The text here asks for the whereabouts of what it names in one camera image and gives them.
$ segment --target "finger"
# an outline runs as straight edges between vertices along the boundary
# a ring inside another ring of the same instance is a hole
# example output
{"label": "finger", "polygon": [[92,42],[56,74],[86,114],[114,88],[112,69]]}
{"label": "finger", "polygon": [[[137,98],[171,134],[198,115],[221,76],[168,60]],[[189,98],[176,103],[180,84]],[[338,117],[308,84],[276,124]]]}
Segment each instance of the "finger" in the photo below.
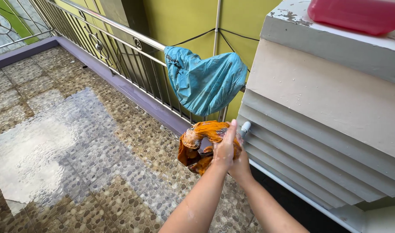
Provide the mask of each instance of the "finger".
{"label": "finger", "polygon": [[235,135],[236,135],[236,126],[237,126],[237,122],[235,119],[232,120],[228,131],[226,132],[225,138],[223,139],[223,141],[232,144],[233,140],[235,139]]}

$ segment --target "stain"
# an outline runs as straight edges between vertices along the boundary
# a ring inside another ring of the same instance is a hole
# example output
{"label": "stain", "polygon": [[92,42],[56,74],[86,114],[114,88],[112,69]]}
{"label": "stain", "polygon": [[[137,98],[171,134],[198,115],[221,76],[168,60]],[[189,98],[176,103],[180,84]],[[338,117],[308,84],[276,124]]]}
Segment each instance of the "stain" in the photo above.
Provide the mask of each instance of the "stain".
{"label": "stain", "polygon": [[307,26],[307,27],[313,25],[313,23],[304,21],[304,20],[302,20],[302,19],[295,20],[295,17],[296,17],[297,15],[294,14],[294,13],[292,13],[291,11],[288,11],[286,15],[280,14],[280,15],[278,15],[278,16],[287,17],[287,18],[288,18],[288,21],[290,21],[290,22],[292,22],[292,23],[294,23],[294,24],[302,24],[302,25]]}
{"label": "stain", "polygon": [[393,38],[393,37],[388,36],[387,38],[395,41],[395,38]]}

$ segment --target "yellow-green wall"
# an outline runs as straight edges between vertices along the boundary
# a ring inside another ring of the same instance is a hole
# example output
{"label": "yellow-green wall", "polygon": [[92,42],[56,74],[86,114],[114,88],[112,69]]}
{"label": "yellow-green wall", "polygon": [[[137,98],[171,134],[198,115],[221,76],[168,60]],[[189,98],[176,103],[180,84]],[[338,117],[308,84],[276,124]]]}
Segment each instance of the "yellow-green wall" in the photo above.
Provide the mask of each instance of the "yellow-green wall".
{"label": "yellow-green wall", "polygon": [[[235,33],[259,38],[265,16],[281,0],[222,0],[219,27]],[[144,0],[151,37],[165,45],[187,40],[215,27],[216,0],[179,1]],[[242,61],[251,69],[257,41],[223,32]],[[231,52],[219,35],[217,54]],[[213,54],[214,32],[182,44],[202,59]],[[240,92],[229,105],[226,120],[236,118],[243,93]]]}

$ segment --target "blue cloth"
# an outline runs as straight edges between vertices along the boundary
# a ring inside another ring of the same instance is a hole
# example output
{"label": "blue cloth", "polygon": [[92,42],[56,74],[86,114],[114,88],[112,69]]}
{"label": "blue cloth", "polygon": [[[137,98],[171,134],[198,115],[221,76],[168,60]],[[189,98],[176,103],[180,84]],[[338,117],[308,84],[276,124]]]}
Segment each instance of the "blue cloth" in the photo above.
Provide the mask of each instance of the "blue cloth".
{"label": "blue cloth", "polygon": [[164,55],[177,98],[198,116],[221,110],[245,85],[247,67],[236,53],[201,60],[188,49],[167,46]]}

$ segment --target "tiled floor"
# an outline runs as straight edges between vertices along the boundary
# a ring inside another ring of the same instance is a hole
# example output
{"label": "tiled floor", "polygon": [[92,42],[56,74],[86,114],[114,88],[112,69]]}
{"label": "tiled floor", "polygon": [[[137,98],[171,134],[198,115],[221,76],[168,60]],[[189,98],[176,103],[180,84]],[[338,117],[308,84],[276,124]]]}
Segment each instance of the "tiled floor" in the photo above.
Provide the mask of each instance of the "tiled floor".
{"label": "tiled floor", "polygon": [[[0,70],[0,232],[157,232],[199,179],[174,133],[82,66],[55,47]],[[252,221],[227,177],[210,231]]]}

